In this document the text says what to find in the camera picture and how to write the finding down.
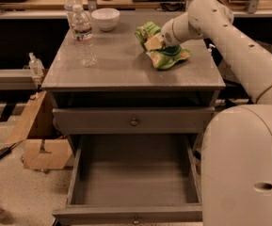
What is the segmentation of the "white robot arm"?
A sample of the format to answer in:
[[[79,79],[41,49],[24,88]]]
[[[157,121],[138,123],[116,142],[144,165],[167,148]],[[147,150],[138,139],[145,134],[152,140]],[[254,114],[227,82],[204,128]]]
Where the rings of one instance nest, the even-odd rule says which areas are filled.
[[[217,0],[193,0],[146,50],[210,39],[251,97],[216,114],[201,146],[203,226],[272,226],[272,54],[232,24]]]

